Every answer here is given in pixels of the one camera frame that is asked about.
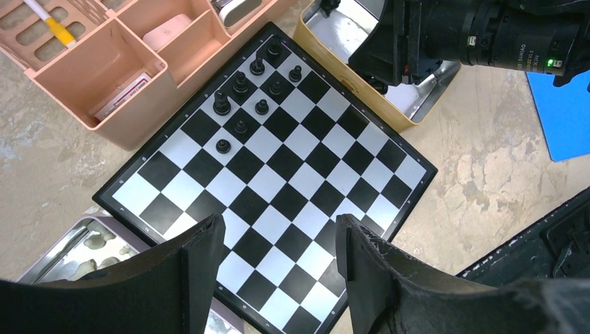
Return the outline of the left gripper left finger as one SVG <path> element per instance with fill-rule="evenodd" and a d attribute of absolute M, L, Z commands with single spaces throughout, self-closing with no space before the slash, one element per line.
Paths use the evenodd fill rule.
<path fill-rule="evenodd" d="M 223 257 L 212 214 L 158 246 L 82 278 L 1 282 L 2 333 L 203 333 Z"/>

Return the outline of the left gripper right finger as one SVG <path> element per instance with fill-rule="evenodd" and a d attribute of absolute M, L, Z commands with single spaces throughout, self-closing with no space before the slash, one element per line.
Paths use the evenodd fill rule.
<path fill-rule="evenodd" d="M 337 270 L 354 333 L 588 333 L 589 281 L 492 287 L 438 270 L 351 214 L 336 219 Z"/>

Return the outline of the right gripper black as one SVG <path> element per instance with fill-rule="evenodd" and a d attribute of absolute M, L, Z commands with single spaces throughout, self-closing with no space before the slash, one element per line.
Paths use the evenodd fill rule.
<path fill-rule="evenodd" d="M 385 1 L 348 65 L 389 86 L 419 84 L 444 61 L 465 58 L 469 15 L 469 1 Z"/>

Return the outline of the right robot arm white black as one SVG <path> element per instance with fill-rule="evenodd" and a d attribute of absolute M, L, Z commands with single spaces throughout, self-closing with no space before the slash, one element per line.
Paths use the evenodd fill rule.
<path fill-rule="evenodd" d="M 386 1 L 348 64 L 398 86 L 421 83 L 445 61 L 568 84 L 589 69 L 589 2 Z"/>

